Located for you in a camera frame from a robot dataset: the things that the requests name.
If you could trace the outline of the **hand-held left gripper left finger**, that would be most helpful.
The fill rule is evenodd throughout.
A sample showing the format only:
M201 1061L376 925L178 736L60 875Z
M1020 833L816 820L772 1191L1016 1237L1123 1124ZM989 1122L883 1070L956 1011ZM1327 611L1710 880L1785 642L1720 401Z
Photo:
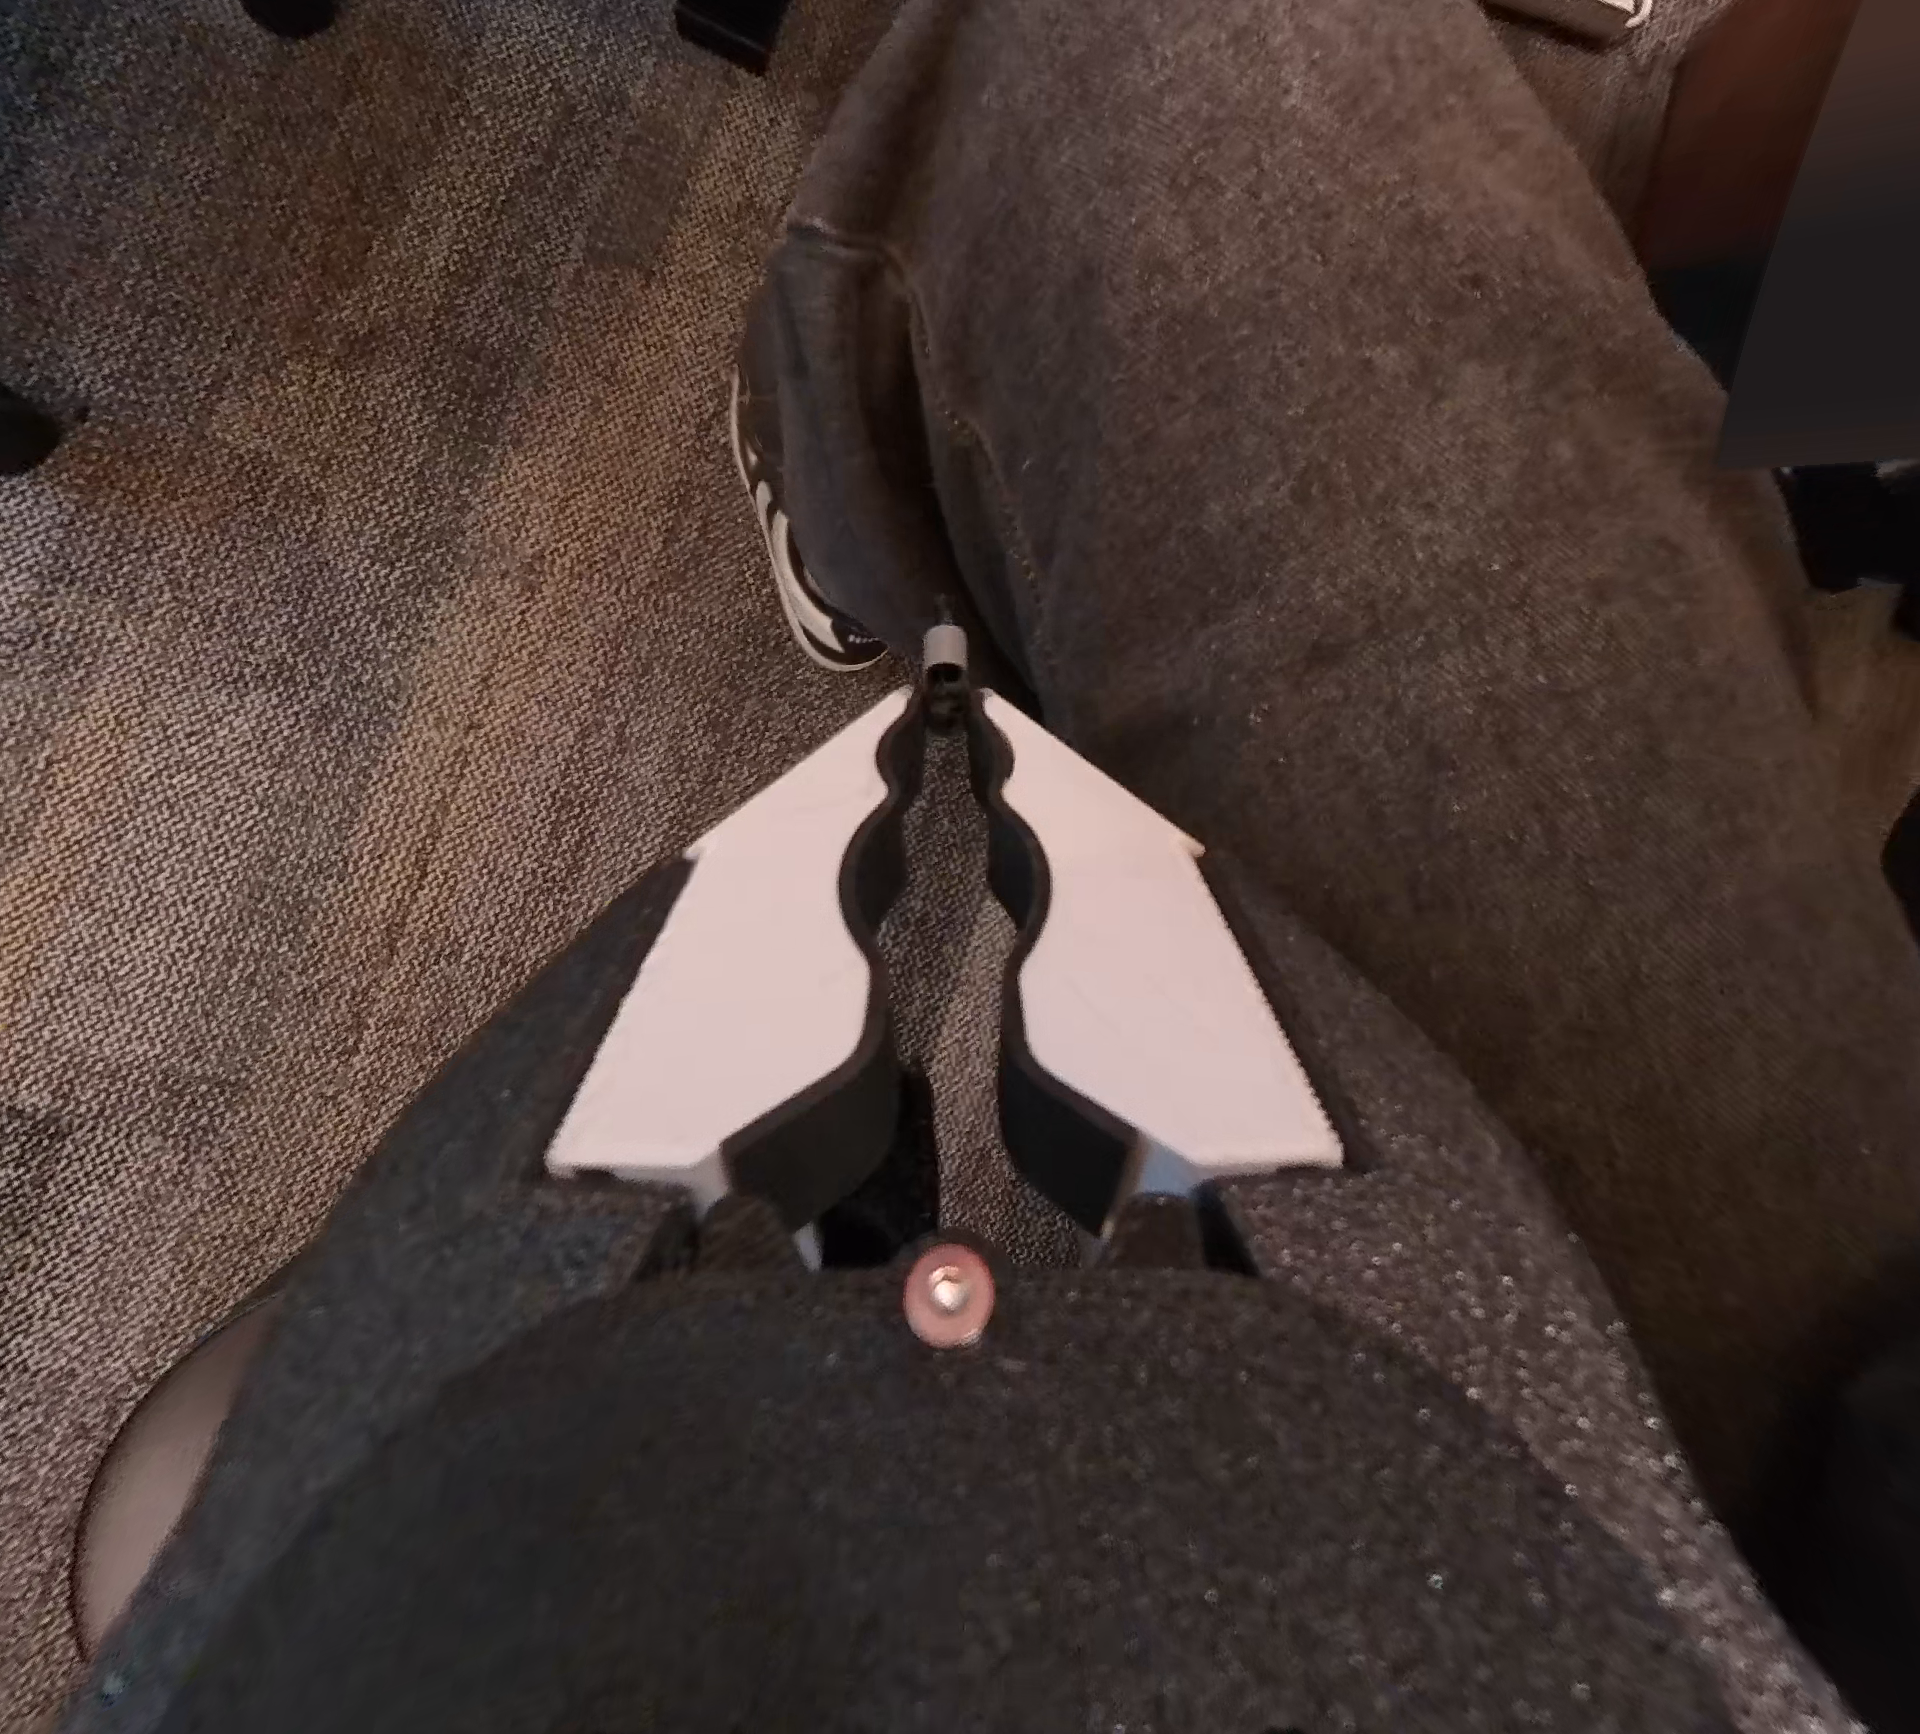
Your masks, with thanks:
M892 689L697 839L545 1150L695 1201L844 1201L900 1125L881 946L904 893L916 696Z

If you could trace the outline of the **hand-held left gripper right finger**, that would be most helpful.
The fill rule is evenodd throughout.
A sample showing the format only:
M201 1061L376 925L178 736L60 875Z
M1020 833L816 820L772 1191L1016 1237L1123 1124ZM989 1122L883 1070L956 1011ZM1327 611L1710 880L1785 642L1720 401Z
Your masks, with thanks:
M1342 1138L1204 846L997 692L972 698L989 886L1014 925L998 1124L1050 1201L1338 1169Z

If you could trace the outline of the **small grey connector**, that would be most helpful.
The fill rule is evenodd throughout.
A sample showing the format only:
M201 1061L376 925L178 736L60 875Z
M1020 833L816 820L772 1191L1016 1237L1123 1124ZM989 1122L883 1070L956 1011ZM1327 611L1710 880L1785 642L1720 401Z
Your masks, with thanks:
M920 645L918 693L924 725L934 734L963 727L972 707L972 651L955 599L940 594Z

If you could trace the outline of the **person's left shoe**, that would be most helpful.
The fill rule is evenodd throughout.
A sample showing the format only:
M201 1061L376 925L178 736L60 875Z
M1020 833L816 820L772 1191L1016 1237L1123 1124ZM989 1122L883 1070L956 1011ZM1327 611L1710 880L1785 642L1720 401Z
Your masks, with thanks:
M804 564L787 512L780 463L782 431L774 348L752 320L742 330L730 375L729 446L762 541L785 628L809 666L850 676L876 667L885 644L833 603Z

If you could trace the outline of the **person's left leg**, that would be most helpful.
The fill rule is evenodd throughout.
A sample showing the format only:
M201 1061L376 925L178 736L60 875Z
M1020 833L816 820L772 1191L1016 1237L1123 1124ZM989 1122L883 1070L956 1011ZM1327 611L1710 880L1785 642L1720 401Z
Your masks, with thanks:
M1916 1324L1903 803L1785 501L1471 0L906 0L757 324L827 599L1342 954L1534 1154L1712 1505Z

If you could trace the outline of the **brown paper bag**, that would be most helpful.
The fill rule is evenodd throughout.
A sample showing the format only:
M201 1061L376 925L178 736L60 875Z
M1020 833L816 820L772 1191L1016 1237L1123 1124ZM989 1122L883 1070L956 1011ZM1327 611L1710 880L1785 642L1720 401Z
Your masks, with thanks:
M1919 457L1919 0L1735 0L1691 41L1636 245L1728 393L1728 469Z

